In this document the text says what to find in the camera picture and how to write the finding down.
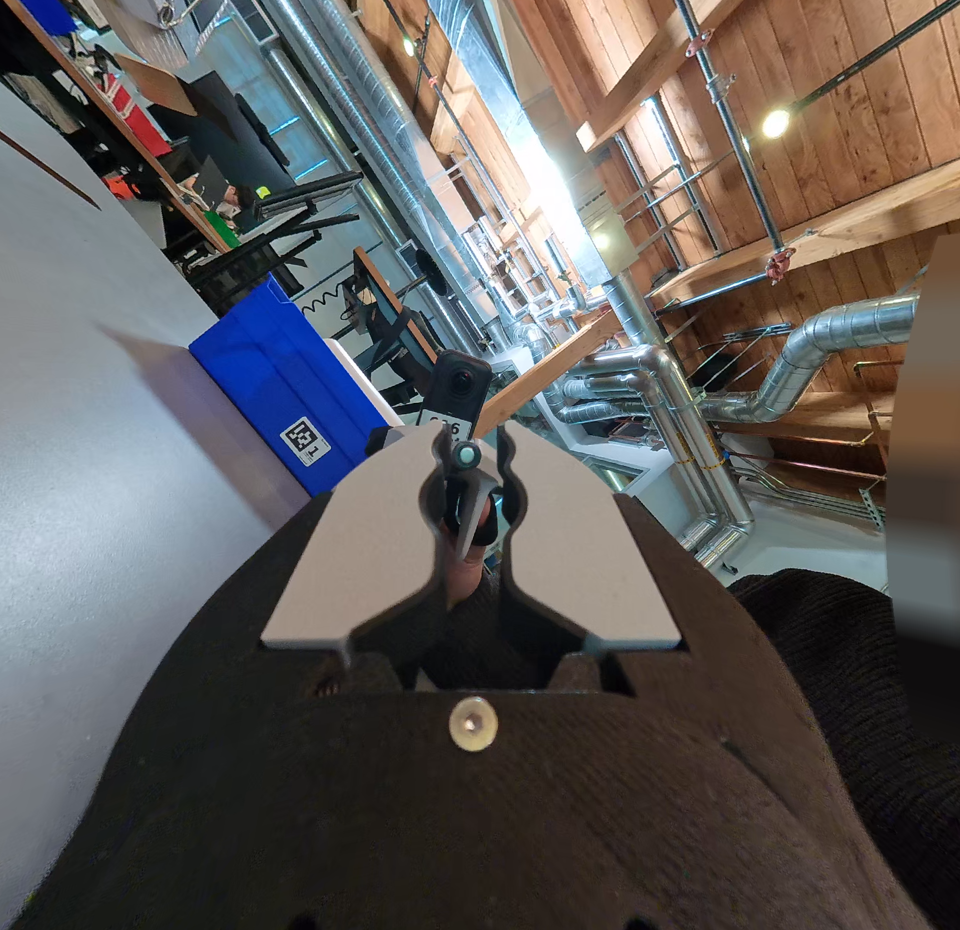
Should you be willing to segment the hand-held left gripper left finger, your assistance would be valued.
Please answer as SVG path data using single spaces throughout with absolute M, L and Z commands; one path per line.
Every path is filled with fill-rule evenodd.
M 445 426 L 402 427 L 330 498 L 261 633 L 272 650 L 420 660 L 445 617 Z

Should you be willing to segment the wooden work desk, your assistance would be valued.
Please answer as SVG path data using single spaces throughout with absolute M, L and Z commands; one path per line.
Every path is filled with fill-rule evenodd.
M 124 122 L 111 102 L 100 92 L 97 85 L 89 79 L 83 70 L 75 65 L 74 61 L 66 54 L 63 46 L 43 29 L 42 25 L 20 0 L 2 0 L 2 5 L 20 21 L 20 24 L 30 33 L 31 41 L 42 48 L 43 52 L 55 62 L 56 68 L 66 74 L 69 84 L 83 94 L 88 101 L 87 107 L 95 108 L 100 116 L 100 123 L 106 121 L 110 127 L 107 134 L 111 142 L 124 140 L 124 148 L 137 154 L 136 167 L 138 170 L 145 171 L 147 180 L 158 184 L 162 188 L 168 204 L 186 219 L 191 228 L 202 236 L 202 240 L 213 252 L 227 252 L 230 249 L 229 244 L 210 225 L 206 217 L 197 210 L 196 205 L 186 203 L 185 194 Z

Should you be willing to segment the red plastic bin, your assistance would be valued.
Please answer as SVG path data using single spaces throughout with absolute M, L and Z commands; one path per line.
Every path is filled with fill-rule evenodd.
M 167 156 L 173 149 L 147 113 L 138 105 L 119 78 L 109 71 L 100 78 L 102 96 L 109 102 L 136 140 L 156 158 Z

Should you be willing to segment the cardboard box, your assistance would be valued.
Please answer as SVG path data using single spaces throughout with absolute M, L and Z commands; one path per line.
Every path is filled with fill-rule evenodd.
M 122 53 L 116 54 L 115 60 L 148 101 L 186 116 L 198 116 L 185 85 L 175 74 Z

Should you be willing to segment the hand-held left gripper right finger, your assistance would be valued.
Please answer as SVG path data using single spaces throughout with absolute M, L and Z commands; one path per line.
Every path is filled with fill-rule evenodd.
M 676 648 L 681 633 L 611 488 L 518 423 L 497 434 L 510 598 L 587 652 Z

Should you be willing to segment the wooden top desk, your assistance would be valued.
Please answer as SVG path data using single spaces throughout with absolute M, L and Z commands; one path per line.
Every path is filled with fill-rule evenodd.
M 441 348 L 423 316 L 405 306 L 369 254 L 353 250 L 352 319 L 370 345 L 354 357 L 367 375 L 388 366 L 414 393 L 424 396 Z

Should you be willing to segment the black monitor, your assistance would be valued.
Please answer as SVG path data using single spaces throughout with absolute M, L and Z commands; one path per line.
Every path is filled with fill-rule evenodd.
M 210 72 L 184 84 L 195 109 L 186 114 L 159 104 L 150 113 L 171 139 L 186 138 L 200 162 L 211 159 L 225 180 L 253 190 L 282 192 L 294 185 L 287 159 L 242 95 Z

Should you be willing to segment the person's right forearm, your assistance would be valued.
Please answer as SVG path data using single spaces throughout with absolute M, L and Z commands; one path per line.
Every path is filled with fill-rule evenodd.
M 424 654 L 419 669 L 443 690 L 525 690 L 543 688 L 560 658 L 525 653 L 501 621 L 500 579 L 477 564 L 470 570 L 473 591 L 448 610 L 438 639 Z

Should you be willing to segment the small blue plastic bin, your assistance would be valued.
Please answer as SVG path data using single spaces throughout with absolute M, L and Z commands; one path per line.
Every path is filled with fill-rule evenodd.
M 72 16 L 58 0 L 19 0 L 50 36 L 68 36 L 77 30 Z

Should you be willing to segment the silver ventilation ducts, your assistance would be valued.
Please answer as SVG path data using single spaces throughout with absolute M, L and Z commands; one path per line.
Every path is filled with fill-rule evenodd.
M 447 172 L 345 1 L 265 2 L 280 36 L 292 45 L 295 62 L 305 66 L 438 261 L 455 279 L 490 281 L 465 237 L 468 226 L 459 223 L 462 213 L 454 207 L 456 200 L 433 183 L 435 177 L 448 180 Z M 883 533 L 886 514 L 877 508 L 872 487 L 861 488 L 861 502 L 855 504 L 795 488 L 766 468 L 738 471 L 721 462 L 723 448 L 714 443 L 712 425 L 726 419 L 682 382 L 681 363 L 633 279 L 630 266 L 637 254 L 620 217 L 605 196 L 599 209 L 582 215 L 563 171 L 551 161 L 537 128 L 515 99 L 513 85 L 498 75 L 494 52 L 482 47 L 479 61 L 481 84 L 489 84 L 493 91 L 494 115 L 506 115 L 507 143 L 523 173 L 541 187 L 547 218 L 567 249 L 575 274 L 587 289 L 602 289 L 604 296 L 597 300 L 616 313 L 633 345 L 595 352 L 582 368 L 573 367 L 541 392 L 557 404 L 548 418 L 570 428 L 581 423 L 574 412 L 582 408 L 605 411 L 609 420 L 646 411 L 647 423 L 666 443 L 672 469 L 692 499 L 695 518 L 679 536 L 680 542 L 707 566 L 730 562 L 754 529 L 743 489 L 761 489 L 763 496 L 786 505 L 846 520 L 870 519 Z M 776 418 L 793 410 L 816 372 L 835 353 L 907 343 L 919 298 L 918 288 L 911 286 L 910 293 L 839 304 L 800 324 L 787 337 L 762 386 L 746 396 L 750 421 L 763 420 L 768 399 Z M 593 401 L 567 405 L 568 396 Z

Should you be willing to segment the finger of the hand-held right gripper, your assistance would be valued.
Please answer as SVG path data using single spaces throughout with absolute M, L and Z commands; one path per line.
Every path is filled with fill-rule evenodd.
M 452 536 L 457 561 L 464 562 L 472 548 L 487 550 L 497 541 L 497 486 L 498 480 L 485 471 L 452 475 Z

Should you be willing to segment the wooden support post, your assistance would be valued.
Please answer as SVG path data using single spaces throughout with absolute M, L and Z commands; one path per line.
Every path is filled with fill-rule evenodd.
M 577 363 L 594 353 L 622 329 L 617 314 L 607 307 L 588 325 L 550 350 L 527 372 L 485 402 L 474 427 L 474 437 L 481 439 L 570 371 Z

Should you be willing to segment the person's right hand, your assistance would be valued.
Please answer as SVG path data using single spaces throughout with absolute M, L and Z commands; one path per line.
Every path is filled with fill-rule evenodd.
M 489 496 L 486 499 L 478 529 L 464 556 L 458 556 L 457 534 L 450 532 L 445 521 L 441 522 L 440 528 L 446 554 L 444 579 L 447 609 L 452 610 L 468 599 L 481 582 L 486 552 L 498 534 L 498 518 L 493 498 Z

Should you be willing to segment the blue bin with marker tag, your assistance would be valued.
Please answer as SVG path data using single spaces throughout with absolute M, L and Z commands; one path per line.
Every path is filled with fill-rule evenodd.
M 371 432 L 388 426 L 273 276 L 189 351 L 311 496 L 362 464 Z

